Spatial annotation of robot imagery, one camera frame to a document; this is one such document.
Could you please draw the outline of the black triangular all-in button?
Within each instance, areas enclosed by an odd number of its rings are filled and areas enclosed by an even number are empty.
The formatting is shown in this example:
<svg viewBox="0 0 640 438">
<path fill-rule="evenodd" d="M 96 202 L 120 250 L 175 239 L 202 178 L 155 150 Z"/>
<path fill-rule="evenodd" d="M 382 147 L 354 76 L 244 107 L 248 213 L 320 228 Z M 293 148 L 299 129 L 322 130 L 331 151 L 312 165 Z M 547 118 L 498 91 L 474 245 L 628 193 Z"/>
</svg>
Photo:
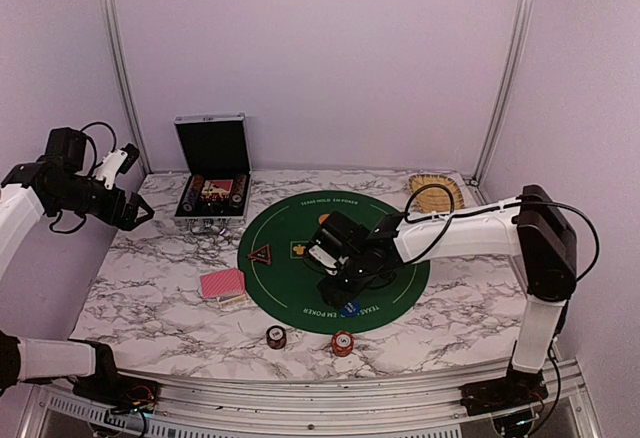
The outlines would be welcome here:
<svg viewBox="0 0 640 438">
<path fill-rule="evenodd" d="M 264 265 L 270 266 L 272 264 L 272 254 L 271 254 L 270 245 L 266 244 L 251 251 L 248 255 L 248 259 L 251 262 L 262 263 Z"/>
</svg>

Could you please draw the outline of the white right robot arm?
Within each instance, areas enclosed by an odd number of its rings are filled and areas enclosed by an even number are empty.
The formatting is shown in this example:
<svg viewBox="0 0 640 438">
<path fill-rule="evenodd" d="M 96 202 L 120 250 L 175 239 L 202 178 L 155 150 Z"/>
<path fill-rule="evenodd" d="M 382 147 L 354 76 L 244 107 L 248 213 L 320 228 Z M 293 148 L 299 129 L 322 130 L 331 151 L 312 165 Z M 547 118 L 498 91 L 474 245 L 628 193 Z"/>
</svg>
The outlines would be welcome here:
<svg viewBox="0 0 640 438">
<path fill-rule="evenodd" d="M 481 255 L 518 257 L 527 296 L 506 374 L 462 386 L 468 413 L 529 404 L 547 397 L 542 374 L 578 282 L 577 237 L 562 207 L 538 185 L 485 207 L 383 216 L 366 227 L 334 211 L 310 239 L 306 257 L 325 271 L 317 288 L 336 309 L 376 278 L 419 263 Z"/>
</svg>

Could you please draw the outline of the red-backed playing card deck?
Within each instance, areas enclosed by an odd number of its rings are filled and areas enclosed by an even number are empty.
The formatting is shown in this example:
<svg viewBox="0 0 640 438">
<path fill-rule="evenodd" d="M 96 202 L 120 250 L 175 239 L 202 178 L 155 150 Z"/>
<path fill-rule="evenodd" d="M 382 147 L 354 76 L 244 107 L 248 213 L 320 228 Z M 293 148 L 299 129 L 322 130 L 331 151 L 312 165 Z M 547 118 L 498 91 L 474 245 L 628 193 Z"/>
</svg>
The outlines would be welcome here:
<svg viewBox="0 0 640 438">
<path fill-rule="evenodd" d="M 244 273 L 237 268 L 202 275 L 200 288 L 205 299 L 231 298 L 245 292 Z"/>
</svg>

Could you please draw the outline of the orange-red 5 chip stack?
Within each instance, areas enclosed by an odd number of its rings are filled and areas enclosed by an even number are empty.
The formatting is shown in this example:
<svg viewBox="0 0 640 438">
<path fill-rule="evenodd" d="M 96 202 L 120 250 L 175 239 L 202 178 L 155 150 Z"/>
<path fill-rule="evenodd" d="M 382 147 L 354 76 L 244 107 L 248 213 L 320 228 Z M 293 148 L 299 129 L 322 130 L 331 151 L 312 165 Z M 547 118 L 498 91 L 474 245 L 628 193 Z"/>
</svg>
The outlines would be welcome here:
<svg viewBox="0 0 640 438">
<path fill-rule="evenodd" d="M 354 349 L 354 337 L 347 331 L 339 331 L 332 336 L 331 347 L 338 357 L 346 357 Z"/>
</svg>

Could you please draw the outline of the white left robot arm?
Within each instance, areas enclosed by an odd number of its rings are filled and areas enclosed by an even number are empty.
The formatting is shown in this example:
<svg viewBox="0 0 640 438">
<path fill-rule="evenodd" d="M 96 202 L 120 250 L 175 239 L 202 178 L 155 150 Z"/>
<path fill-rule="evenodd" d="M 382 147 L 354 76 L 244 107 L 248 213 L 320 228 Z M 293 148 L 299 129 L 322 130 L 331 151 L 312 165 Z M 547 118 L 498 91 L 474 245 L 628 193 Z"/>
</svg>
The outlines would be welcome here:
<svg viewBox="0 0 640 438">
<path fill-rule="evenodd" d="M 120 231 L 150 221 L 154 210 L 137 193 L 126 193 L 115 180 L 139 157 L 133 144 L 112 147 L 104 158 L 85 162 L 96 152 L 84 129 L 50 131 L 44 153 L 34 162 L 14 166 L 1 182 L 1 267 L 43 217 L 58 223 L 66 211 L 81 220 L 93 216 Z M 1 336 L 1 387 L 69 379 L 76 395 L 107 405 L 136 408 L 151 403 L 158 388 L 149 380 L 122 375 L 107 344 L 90 340 L 45 340 Z"/>
</svg>

